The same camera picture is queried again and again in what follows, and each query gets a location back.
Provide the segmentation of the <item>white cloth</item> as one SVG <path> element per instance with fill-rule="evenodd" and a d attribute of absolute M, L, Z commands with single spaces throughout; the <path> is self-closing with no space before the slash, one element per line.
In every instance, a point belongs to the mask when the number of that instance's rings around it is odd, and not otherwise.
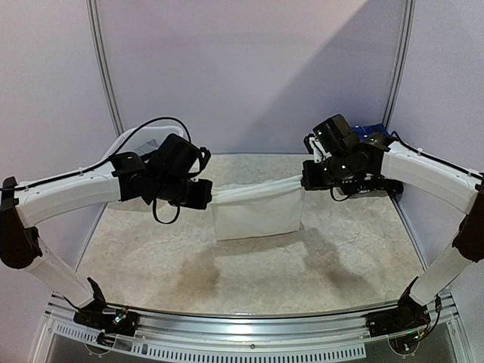
<path fill-rule="evenodd" d="M 217 240 L 287 234 L 299 230 L 305 190 L 302 177 L 213 188 L 210 207 Z"/>

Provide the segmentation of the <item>blue plaid shirt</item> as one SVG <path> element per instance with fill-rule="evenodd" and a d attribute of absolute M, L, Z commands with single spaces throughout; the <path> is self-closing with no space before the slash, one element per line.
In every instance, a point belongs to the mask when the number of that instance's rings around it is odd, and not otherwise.
<path fill-rule="evenodd" d="M 351 129 L 359 136 L 361 140 L 369 138 L 371 135 L 375 133 L 381 133 L 385 136 L 390 136 L 385 125 L 382 123 L 376 123 L 376 124 L 366 125 L 366 126 L 355 125 L 355 126 L 352 126 Z"/>

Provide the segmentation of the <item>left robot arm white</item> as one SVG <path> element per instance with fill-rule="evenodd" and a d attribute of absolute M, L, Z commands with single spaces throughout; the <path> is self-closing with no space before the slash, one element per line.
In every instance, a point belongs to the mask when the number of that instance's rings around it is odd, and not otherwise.
<path fill-rule="evenodd" d="M 8 177 L 1 184 L 1 261 L 47 284 L 96 328 L 105 328 L 113 317 L 103 293 L 74 266 L 85 241 L 69 233 L 80 223 L 52 229 L 111 202 L 139 199 L 155 207 L 165 201 L 176 210 L 204 210 L 213 184 L 200 174 L 210 158 L 208 148 L 179 132 L 150 128 L 145 136 L 122 135 L 92 166 L 34 181 Z"/>

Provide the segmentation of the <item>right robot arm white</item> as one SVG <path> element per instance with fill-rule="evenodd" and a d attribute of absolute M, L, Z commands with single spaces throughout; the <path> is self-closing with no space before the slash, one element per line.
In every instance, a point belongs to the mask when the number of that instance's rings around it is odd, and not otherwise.
<path fill-rule="evenodd" d="M 307 191 L 342 202 L 368 192 L 394 195 L 426 270 L 403 293 L 391 323 L 408 329 L 420 307 L 483 260 L 483 174 L 404 141 L 382 126 L 350 126 L 341 114 L 304 138 L 311 159 L 302 167 Z"/>

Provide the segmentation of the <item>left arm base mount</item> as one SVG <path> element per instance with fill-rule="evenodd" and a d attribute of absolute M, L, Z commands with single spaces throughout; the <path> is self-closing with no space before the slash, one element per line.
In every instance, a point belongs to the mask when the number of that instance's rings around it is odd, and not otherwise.
<path fill-rule="evenodd" d="M 133 337 L 140 315 L 127 306 L 109 307 L 99 285 L 91 278 L 87 281 L 93 289 L 93 300 L 87 306 L 76 309 L 73 321 L 99 330 L 95 341 L 101 346 L 112 348 L 118 335 Z"/>

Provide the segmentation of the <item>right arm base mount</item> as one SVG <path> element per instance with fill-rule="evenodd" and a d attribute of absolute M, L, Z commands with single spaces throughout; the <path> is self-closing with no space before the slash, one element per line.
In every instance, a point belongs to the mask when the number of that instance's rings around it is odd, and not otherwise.
<path fill-rule="evenodd" d="M 442 300 L 435 296 L 435 321 L 432 322 L 426 306 L 421 306 L 410 297 L 410 284 L 392 309 L 367 313 L 365 326 L 370 337 L 389 336 L 392 351 L 400 355 L 411 354 L 436 328 L 439 323 Z"/>

